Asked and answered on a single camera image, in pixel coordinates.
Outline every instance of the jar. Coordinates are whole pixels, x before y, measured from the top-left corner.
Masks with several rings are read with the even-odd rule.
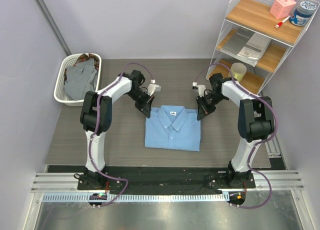
[[[290,23],[296,26],[304,26],[317,10],[317,5],[310,1],[302,1],[296,6],[290,17]]]

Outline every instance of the pink box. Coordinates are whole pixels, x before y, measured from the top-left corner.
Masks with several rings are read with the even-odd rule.
[[[295,5],[295,0],[275,0],[270,9],[270,13],[276,19],[282,19],[290,15],[290,12],[295,7]]]

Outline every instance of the folded shirt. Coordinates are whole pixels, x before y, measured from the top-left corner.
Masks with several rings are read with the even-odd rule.
[[[196,109],[184,106],[152,107],[145,121],[146,148],[200,151],[201,122]]]

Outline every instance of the white wall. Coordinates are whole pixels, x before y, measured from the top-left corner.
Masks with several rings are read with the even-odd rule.
[[[297,169],[320,229],[320,12],[263,92],[279,118],[285,162]]]
[[[230,0],[44,0],[72,53],[211,58]]]
[[[53,91],[64,54],[34,0],[0,0],[0,22],[0,228],[15,230],[60,113]]]

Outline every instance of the yellow cup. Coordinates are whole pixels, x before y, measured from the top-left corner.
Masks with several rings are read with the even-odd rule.
[[[231,72],[232,72],[233,77],[235,79],[237,79],[238,82],[240,82],[244,78],[244,76],[247,72],[247,67],[240,62],[236,62],[236,63],[232,64]]]

